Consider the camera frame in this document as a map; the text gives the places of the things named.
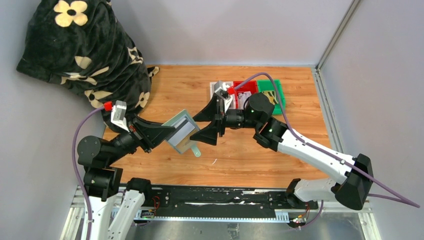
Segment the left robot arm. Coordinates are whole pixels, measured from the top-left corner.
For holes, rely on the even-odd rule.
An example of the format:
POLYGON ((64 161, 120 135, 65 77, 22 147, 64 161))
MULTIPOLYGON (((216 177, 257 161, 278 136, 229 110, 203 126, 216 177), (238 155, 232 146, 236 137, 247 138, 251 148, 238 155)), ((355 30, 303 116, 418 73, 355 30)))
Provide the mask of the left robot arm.
POLYGON ((85 170, 81 180, 85 206, 81 237, 85 240, 126 239, 139 208, 153 198, 151 181, 133 177, 126 184, 118 212, 112 216, 123 175, 123 169, 112 164, 134 154, 138 148, 150 153, 176 131, 173 126, 138 116, 128 125, 128 130, 113 140, 89 135, 82 138, 76 148, 77 162, 85 170))

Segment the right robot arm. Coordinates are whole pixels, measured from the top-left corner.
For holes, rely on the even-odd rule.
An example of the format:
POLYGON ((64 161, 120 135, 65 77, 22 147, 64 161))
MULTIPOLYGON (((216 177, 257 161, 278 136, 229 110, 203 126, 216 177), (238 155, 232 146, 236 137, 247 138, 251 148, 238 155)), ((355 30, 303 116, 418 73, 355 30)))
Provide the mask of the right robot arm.
POLYGON ((362 210, 373 184, 371 160, 353 157, 314 142, 272 116, 275 106, 263 93, 247 99, 244 109, 227 109, 223 97, 214 94, 193 120, 208 125, 190 139, 215 146, 226 129, 253 129, 253 138, 263 148, 296 157, 327 174, 327 178, 293 179, 284 200, 293 208, 310 201, 337 201, 351 210, 362 210))

